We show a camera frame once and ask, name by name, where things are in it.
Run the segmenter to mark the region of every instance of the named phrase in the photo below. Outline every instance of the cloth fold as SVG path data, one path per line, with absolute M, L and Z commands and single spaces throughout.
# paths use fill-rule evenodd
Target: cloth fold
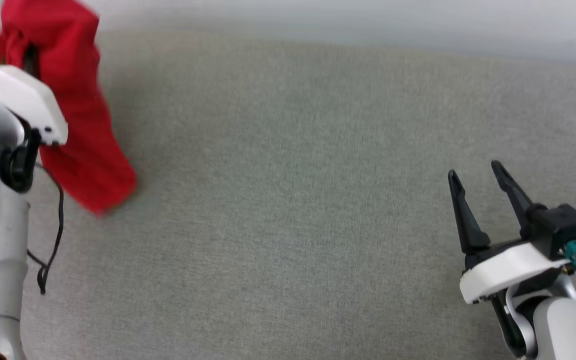
M 43 166 L 95 214 L 116 207 L 135 191 L 137 177 L 114 137 L 98 85 L 98 16 L 75 0 L 5 0 L 1 23 L 0 64 L 23 68 L 35 47 L 38 77 L 68 123 L 65 145 L 41 147 Z

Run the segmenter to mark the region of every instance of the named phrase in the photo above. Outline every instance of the red towel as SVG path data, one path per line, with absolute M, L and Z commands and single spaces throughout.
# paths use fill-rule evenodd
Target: red towel
M 75 0 L 5 0 L 1 23 L 0 64 L 21 68 L 29 45 L 37 48 L 39 79 L 54 92 L 68 123 L 66 145 L 41 147 L 43 166 L 96 214 L 123 202 L 137 180 L 98 85 L 99 18 Z

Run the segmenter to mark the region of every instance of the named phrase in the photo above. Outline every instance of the black cable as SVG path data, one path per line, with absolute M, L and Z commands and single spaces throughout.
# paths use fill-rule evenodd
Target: black cable
M 62 189 L 61 185 L 55 180 L 53 174 L 48 171 L 45 167 L 41 166 L 40 164 L 35 164 L 36 167 L 45 171 L 48 177 L 52 180 L 52 182 L 57 186 L 59 190 L 59 209 L 57 211 L 59 215 L 59 229 L 57 230 L 57 238 L 54 240 L 54 248 L 52 249 L 52 255 L 50 255 L 50 260 L 48 260 L 48 264 L 39 260 L 39 258 L 33 255 L 30 250 L 27 251 L 28 256 L 32 259 L 35 263 L 39 264 L 39 272 L 37 272 L 37 285 L 39 285 L 39 291 L 41 291 L 42 296 L 46 294 L 46 281 L 48 281 L 48 271 L 50 271 L 50 267 L 53 265 L 55 257 L 57 256 L 57 250 L 59 249 L 59 244 L 62 241 L 62 233 L 64 233 L 64 189 Z

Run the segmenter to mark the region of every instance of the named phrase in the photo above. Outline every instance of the gray fabric surface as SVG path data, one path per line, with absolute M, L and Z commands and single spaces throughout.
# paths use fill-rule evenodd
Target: gray fabric surface
M 101 83 L 139 174 L 96 218 L 66 199 L 32 359 L 506 360 L 489 305 L 466 305 L 448 191 L 459 173 L 493 240 L 518 226 L 490 160 L 576 207 L 576 66 L 104 33 Z M 29 196 L 50 254 L 57 191 Z

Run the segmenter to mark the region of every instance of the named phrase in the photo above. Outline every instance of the white wall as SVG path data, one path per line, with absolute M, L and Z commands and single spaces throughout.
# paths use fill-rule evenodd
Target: white wall
M 83 1 L 102 29 L 203 28 L 576 62 L 576 0 Z

